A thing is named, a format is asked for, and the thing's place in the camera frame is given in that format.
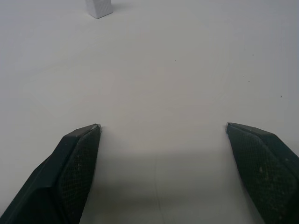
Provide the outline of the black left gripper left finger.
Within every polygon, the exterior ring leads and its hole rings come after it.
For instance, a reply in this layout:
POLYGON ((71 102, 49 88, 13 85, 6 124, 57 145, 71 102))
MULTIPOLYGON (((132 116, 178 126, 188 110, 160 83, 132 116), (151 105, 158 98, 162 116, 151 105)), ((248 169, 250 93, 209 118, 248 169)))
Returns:
POLYGON ((65 135, 26 180, 0 224, 79 224, 93 182, 101 126, 65 135))

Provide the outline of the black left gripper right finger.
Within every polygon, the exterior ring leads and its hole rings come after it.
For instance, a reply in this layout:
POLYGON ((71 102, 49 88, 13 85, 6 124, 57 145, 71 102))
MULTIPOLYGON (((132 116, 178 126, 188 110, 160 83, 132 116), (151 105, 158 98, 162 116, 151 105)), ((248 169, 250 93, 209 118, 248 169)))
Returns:
POLYGON ((228 123, 241 181, 265 224, 299 224, 299 157, 275 134, 228 123))

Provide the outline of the white plastic block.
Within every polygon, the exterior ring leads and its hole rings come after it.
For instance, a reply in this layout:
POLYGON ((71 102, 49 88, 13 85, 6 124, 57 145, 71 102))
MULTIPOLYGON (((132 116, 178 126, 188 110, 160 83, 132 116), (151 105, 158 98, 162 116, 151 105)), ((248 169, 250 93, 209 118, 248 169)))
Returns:
POLYGON ((88 13, 99 19, 113 12, 111 0, 85 0, 88 13))

